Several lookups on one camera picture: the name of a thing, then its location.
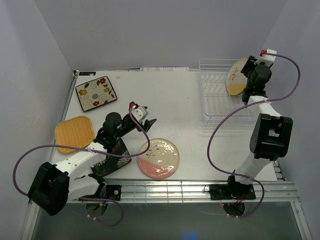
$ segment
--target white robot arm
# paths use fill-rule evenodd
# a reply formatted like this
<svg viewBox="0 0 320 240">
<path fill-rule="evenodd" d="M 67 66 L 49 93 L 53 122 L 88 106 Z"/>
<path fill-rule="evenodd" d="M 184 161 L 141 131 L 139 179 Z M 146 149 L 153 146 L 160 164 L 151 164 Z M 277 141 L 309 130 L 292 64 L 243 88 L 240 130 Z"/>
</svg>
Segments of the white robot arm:
<svg viewBox="0 0 320 240">
<path fill-rule="evenodd" d="M 276 54 L 274 50 L 264 50 L 261 53 Z M 250 56 L 241 73 L 247 77 L 247 84 L 242 94 L 245 105 L 262 102 L 251 106 L 259 115 L 250 139 L 247 158 L 234 173 L 249 176 L 230 175 L 227 185 L 216 184 L 210 186 L 212 200 L 230 199 L 243 196 L 245 200 L 255 199 L 253 179 L 261 170 L 278 158 L 284 157 L 289 148 L 293 121 L 290 117 L 281 116 L 275 111 L 264 90 L 271 77 L 270 67 L 275 56 L 263 55 L 260 59 Z"/>
<path fill-rule="evenodd" d="M 68 201 L 90 195 L 99 195 L 98 197 L 102 198 L 101 194 L 106 186 L 103 177 L 110 171 L 99 175 L 92 171 L 94 165 L 106 161 L 106 164 L 111 163 L 107 168 L 112 168 L 112 171 L 117 170 L 118 167 L 114 169 L 113 161 L 106 157 L 106 153 L 116 151 L 121 146 L 125 147 L 121 140 L 125 134 L 133 129 L 148 132 L 157 120 L 146 119 L 143 124 L 143 120 L 148 115 L 147 107 L 131 102 L 129 108 L 135 122 L 129 114 L 122 119 L 117 112 L 109 113 L 96 138 L 86 147 L 87 151 L 80 151 L 56 164 L 45 162 L 40 166 L 27 196 L 51 216 L 60 212 Z M 111 156 L 122 157 L 113 152 Z"/>
</svg>

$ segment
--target square plate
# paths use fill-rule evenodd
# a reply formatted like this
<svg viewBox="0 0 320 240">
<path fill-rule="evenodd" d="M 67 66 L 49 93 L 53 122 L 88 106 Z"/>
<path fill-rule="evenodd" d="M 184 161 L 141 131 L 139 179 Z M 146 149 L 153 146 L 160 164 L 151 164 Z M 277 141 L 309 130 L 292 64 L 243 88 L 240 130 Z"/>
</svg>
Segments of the square plate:
<svg viewBox="0 0 320 240">
<path fill-rule="evenodd" d="M 112 103 L 118 99 L 107 76 L 76 86 L 75 91 L 84 112 Z"/>
</svg>

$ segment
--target white wall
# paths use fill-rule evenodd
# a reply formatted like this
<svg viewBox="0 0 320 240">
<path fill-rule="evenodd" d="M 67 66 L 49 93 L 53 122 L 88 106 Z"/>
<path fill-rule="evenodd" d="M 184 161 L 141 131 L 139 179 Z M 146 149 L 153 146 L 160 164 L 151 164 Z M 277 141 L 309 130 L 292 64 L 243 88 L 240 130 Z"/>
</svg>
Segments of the white wall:
<svg viewBox="0 0 320 240">
<path fill-rule="evenodd" d="M 107 70 L 257 53 L 286 0 L 35 2 L 73 70 Z"/>
<path fill-rule="evenodd" d="M 293 119 L 289 151 L 279 164 L 284 176 L 295 182 L 313 239 L 320 238 L 319 26 L 320 2 L 290 0 L 264 44 L 264 48 L 275 49 L 295 59 L 301 68 L 301 82 L 294 95 L 272 105 L 282 115 Z M 286 95 L 296 79 L 295 67 L 276 59 L 268 83 L 268 97 Z"/>
<path fill-rule="evenodd" d="M 18 239 L 28 198 L 12 182 L 17 159 L 54 139 L 72 71 L 33 0 L 0 0 L 0 239 Z M 50 149 L 26 157 L 17 171 L 28 191 Z"/>
</svg>

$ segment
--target woven placemat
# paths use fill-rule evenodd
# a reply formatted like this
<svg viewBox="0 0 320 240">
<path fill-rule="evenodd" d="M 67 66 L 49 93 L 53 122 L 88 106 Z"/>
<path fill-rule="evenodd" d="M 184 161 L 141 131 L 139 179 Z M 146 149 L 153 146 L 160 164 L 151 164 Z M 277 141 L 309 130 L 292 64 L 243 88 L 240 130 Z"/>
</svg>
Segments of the woven placemat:
<svg viewBox="0 0 320 240">
<path fill-rule="evenodd" d="M 85 148 L 95 137 L 91 120 L 86 116 L 76 116 L 60 122 L 54 130 L 55 141 L 58 145 Z M 75 149 L 57 148 L 59 152 L 69 154 Z"/>
</svg>

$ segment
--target dish rack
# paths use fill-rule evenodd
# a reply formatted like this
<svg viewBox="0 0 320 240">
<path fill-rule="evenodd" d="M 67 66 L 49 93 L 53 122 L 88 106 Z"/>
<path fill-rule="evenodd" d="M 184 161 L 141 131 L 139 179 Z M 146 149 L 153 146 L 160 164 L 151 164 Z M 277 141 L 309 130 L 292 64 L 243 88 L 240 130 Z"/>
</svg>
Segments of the dish rack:
<svg viewBox="0 0 320 240">
<path fill-rule="evenodd" d="M 241 94 L 230 95 L 226 87 L 228 72 L 236 61 L 236 59 L 199 60 L 199 83 L 205 125 L 218 125 L 232 111 L 244 105 Z M 248 126 L 253 124 L 255 119 L 253 112 L 249 108 L 244 108 L 231 116 L 222 126 Z"/>
</svg>

